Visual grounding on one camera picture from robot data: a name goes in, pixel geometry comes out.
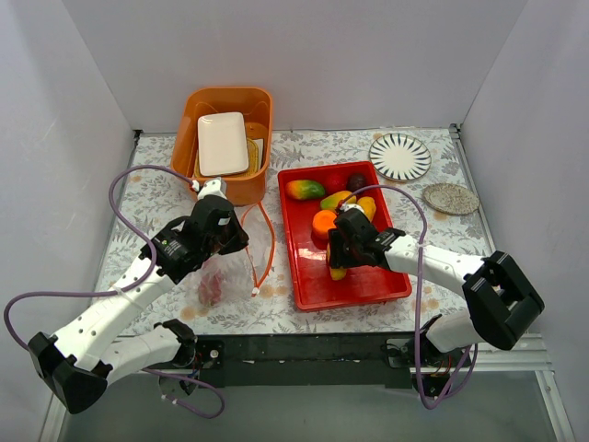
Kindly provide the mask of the clear zip top bag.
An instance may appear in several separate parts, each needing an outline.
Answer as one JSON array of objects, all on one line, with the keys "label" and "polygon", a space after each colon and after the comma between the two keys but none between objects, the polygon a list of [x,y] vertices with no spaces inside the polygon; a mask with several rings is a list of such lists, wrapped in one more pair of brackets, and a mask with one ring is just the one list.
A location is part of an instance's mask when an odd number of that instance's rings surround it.
[{"label": "clear zip top bag", "polygon": [[[200,308],[216,308],[255,297],[270,274],[276,246],[276,234],[261,202],[237,211],[238,221],[249,236],[245,249],[227,255],[214,255],[187,283],[187,298]],[[221,301],[203,306],[197,288],[207,273],[224,277]]]}]

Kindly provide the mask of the purple grape bunch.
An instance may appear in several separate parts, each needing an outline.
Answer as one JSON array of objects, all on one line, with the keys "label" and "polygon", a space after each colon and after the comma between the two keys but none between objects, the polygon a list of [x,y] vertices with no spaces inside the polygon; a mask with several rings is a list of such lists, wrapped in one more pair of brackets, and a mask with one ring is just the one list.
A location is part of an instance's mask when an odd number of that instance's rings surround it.
[{"label": "purple grape bunch", "polygon": [[199,282],[197,295],[199,302],[206,307],[213,307],[221,301],[224,277],[221,273],[207,273]]}]

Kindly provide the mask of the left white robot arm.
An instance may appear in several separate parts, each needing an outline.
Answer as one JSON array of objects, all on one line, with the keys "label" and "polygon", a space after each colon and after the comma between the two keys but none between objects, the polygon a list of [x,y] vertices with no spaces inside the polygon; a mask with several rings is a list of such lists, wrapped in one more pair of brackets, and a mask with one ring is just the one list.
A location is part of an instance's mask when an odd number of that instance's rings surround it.
[{"label": "left white robot arm", "polygon": [[179,320],[117,341],[119,333],[152,302],[198,271],[215,254],[243,250],[248,235],[221,192],[201,193],[188,216],[170,221],[144,246],[118,280],[133,284],[96,301],[53,335],[37,333],[28,350],[38,375],[71,414],[92,406],[108,385],[152,365],[191,366],[197,337]]}]

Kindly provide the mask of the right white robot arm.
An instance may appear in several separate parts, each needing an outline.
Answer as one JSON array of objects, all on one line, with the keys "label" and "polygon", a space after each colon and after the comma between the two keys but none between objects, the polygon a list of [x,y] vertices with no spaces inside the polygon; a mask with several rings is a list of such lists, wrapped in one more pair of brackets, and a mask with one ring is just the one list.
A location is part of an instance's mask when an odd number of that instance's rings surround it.
[{"label": "right white robot arm", "polygon": [[459,254],[425,246],[404,231],[382,231],[351,204],[329,231],[329,264],[336,268],[371,266],[420,276],[461,295],[464,310],[438,315],[419,327],[420,336],[398,346],[394,355],[437,366],[455,350],[488,343],[510,350],[545,308],[544,301],[513,257]]}]

